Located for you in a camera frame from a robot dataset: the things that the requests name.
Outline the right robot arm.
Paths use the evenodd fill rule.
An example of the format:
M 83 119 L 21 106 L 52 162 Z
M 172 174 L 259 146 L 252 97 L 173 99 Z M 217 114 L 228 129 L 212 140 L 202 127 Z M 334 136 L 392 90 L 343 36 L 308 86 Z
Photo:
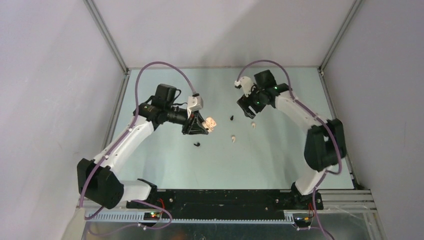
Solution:
M 324 119 L 312 111 L 300 102 L 288 84 L 278 84 L 270 70 L 255 74 L 253 79 L 240 76 L 234 87 L 243 91 L 237 104 L 246 117 L 254 119 L 266 106 L 271 106 L 305 133 L 305 169 L 294 182 L 295 192 L 290 196 L 295 208 L 304 209 L 325 175 L 338 175 L 342 171 L 342 159 L 347 154 L 343 123 L 337 118 Z

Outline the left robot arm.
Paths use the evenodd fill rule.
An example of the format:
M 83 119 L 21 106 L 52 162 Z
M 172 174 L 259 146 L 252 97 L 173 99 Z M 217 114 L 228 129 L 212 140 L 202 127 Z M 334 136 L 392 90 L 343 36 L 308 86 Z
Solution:
M 145 180 L 120 180 L 118 174 L 138 146 L 164 123 L 182 127 L 183 135 L 208 135 L 216 127 L 216 121 L 203 118 L 199 112 L 203 100 L 199 94 L 190 96 L 187 107 L 176 103 L 181 90 L 167 84 L 159 84 L 155 94 L 140 103 L 133 117 L 102 152 L 93 159 L 81 159 L 77 164 L 78 191 L 81 196 L 106 209 L 115 208 L 123 201 L 138 200 L 145 208 L 153 208 L 158 202 L 154 187 Z

